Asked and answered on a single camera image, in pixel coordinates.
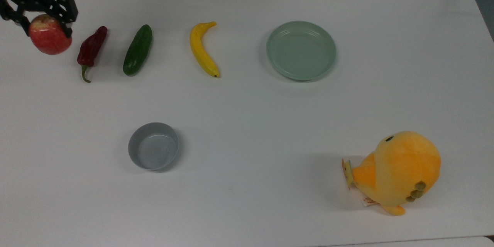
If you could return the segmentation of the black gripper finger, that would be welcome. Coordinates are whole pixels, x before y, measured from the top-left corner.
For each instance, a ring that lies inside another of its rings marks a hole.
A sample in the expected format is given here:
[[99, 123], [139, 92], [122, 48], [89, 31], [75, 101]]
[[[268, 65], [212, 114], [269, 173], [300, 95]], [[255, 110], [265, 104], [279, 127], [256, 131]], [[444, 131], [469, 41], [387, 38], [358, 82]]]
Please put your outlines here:
[[16, 25], [22, 27], [26, 36], [29, 37], [30, 21], [24, 15], [25, 11], [25, 3], [23, 1], [17, 3], [17, 9], [14, 10], [7, 0], [0, 0], [0, 15], [2, 19], [5, 21], [12, 20]]
[[72, 24], [79, 14], [75, 0], [52, 0], [49, 4], [49, 15], [57, 20], [67, 38], [72, 38]]

